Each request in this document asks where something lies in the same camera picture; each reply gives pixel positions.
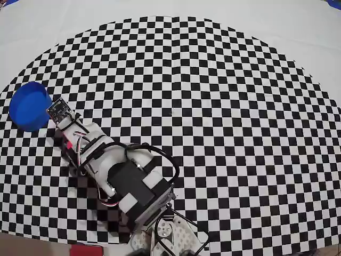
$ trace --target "wire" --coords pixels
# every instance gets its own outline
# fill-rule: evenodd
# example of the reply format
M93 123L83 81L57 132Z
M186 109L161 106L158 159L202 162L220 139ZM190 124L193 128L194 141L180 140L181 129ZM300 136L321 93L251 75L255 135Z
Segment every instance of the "wire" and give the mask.
M115 203L108 203L106 201L104 201L102 198L101 198L101 193L100 193L100 187L98 186L98 183L96 182L96 185L97 185L97 193L98 193L98 200L101 202L101 204L107 206L107 207L114 207L116 205L119 204L120 201L117 201Z
M176 163L175 159L172 156L166 154L164 151L162 151L161 149L159 149L157 147L154 147L154 146L151 146L151 145L147 145L147 144L144 144L144 145L132 144L132 145L126 146L126 151L137 150L137 149L147 149L147 150L159 153L163 157L166 157L172 163L172 165L174 166L174 169L175 169L175 174L169 180L168 183L171 184L171 185L174 184L175 180L179 177L180 168L179 168L179 165Z
M76 154L77 154L77 167L80 166L80 145L81 145L81 141L84 138L87 142L90 142L90 140L85 137L86 133L83 132L78 132L75 131L74 135L78 135L79 138L77 140L77 145L76 145ZM82 169L80 169L80 175L85 176L86 175L86 170L85 173L82 172Z
M78 167L78 171L81 170L82 168L84 168L84 166L87 165L88 162L90 162L90 160L94 158L94 155L96 155L99 151L101 151L101 150L104 151L106 148L109 148L111 146L120 146L123 148L127 147L127 145L123 144L122 142L116 142L116 141L105 144L104 146L99 146L98 148L96 148L94 151L92 151L88 155L88 157L85 159L85 161L83 163L81 163L81 165Z
M193 226L197 227L198 231L203 231L206 233L207 235L207 240L202 244L202 246L195 252L194 256L197 256L204 248L205 246L209 243L209 233L206 230L203 230L201 228L199 228L199 226L197 224L195 224L193 221L189 220L188 218L186 218L184 215L178 213L177 211L173 210L169 205L167 205L167 209L170 209L174 214L178 215L180 218L184 219L185 221L189 222L190 224L192 224ZM164 244L164 242L161 241L160 236L158 234L158 225L160 220L163 218L163 216L165 215L165 212L163 212L163 214L161 214L158 219L155 222L155 227L154 227L154 237L155 240L158 241L158 243L160 243L160 245L171 255L171 256L175 256L175 254Z
M77 122L77 119L80 117L80 113L75 114L75 118L73 118L72 114L70 112L66 112L66 114L70 117L71 123L69 123L67 126L64 128L60 129L62 132L65 131L67 128L72 126L73 124L77 124L80 128L82 128L86 133L89 133L89 130L83 126L83 124Z

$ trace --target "blue plastic cup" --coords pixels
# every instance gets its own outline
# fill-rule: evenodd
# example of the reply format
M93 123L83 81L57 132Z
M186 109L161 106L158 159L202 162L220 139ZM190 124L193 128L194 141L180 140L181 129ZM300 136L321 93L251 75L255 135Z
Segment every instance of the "blue plastic cup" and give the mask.
M50 119L47 108L52 104L45 87L29 82L20 87L10 102L10 118L18 128L33 132L42 128Z

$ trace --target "circuit board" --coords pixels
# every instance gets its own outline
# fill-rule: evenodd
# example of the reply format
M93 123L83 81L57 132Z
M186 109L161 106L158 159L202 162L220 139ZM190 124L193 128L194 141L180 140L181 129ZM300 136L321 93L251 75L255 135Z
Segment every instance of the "circuit board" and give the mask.
M69 116L70 112L72 112L70 107L62 98L57 99L57 101L47 109L48 115L55 124L59 124L65 117Z

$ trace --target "red object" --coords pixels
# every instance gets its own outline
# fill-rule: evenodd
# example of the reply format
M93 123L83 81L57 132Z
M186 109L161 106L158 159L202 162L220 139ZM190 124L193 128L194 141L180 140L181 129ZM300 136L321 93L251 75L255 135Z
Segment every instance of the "red object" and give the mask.
M68 141L68 143L66 144L66 148L67 149L71 149L72 148L72 143L70 141Z
M103 256L103 247L73 244L70 249L70 256Z

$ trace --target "checkerboard pattern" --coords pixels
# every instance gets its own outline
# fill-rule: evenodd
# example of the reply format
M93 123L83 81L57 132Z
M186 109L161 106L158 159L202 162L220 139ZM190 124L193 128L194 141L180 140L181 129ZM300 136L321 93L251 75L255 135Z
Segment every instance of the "checkerboard pattern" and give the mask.
M70 175L51 121L33 133L11 122L11 97L28 81L115 139L172 154L181 166L174 208L210 231L211 255L339 243L340 108L275 48L192 17L128 19L78 34L0 94L2 232L63 243L129 234L119 212L96 201L92 181Z

